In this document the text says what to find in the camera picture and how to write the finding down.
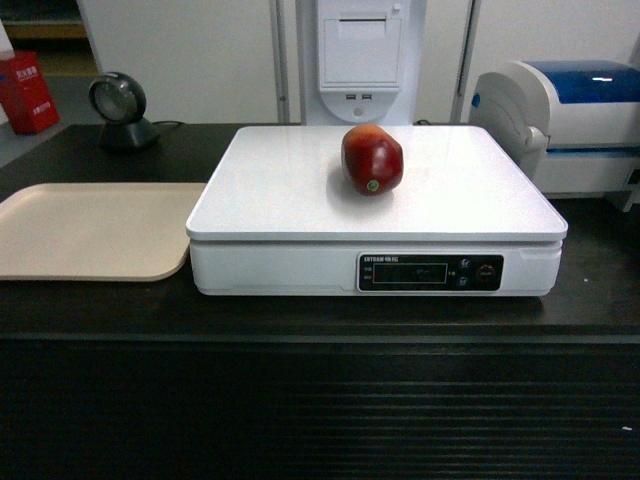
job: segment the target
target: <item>beige tray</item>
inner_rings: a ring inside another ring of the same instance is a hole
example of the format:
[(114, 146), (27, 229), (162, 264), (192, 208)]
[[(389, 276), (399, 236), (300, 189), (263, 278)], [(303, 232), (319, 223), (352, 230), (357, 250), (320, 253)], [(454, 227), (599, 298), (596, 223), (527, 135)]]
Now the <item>beige tray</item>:
[(204, 184), (66, 183), (0, 204), (0, 279), (152, 281), (187, 257)]

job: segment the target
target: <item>white digital scale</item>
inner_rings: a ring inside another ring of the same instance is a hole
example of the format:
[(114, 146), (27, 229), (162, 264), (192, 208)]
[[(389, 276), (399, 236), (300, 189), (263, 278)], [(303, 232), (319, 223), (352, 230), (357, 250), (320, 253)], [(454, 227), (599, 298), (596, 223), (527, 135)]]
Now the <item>white digital scale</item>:
[(187, 221), (207, 295), (539, 296), (566, 221), (483, 129), (389, 126), (400, 185), (364, 197), (349, 126), (238, 131)]

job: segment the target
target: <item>receipt printer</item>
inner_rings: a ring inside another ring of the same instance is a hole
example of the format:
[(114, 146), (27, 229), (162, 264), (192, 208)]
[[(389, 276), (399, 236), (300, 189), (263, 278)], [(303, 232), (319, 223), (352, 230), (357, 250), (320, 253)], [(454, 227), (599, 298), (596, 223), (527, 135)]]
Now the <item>receipt printer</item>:
[(609, 61), (508, 62), (481, 75), (469, 123), (549, 198), (640, 200), (640, 71)]

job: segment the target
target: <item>scale display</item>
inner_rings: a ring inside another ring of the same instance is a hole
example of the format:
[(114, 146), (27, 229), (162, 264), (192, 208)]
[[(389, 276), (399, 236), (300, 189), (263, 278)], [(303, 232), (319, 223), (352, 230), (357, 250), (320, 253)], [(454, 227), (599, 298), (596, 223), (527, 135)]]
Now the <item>scale display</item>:
[(358, 289), (493, 291), (500, 288), (501, 255), (361, 254)]

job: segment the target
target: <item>apple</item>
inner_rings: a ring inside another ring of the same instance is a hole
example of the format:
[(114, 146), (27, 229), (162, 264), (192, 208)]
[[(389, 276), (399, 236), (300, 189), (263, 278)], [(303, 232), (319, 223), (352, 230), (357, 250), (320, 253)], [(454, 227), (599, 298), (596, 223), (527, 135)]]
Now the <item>apple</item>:
[(342, 138), (342, 173), (362, 195), (380, 195), (398, 186), (402, 146), (378, 125), (365, 123)]

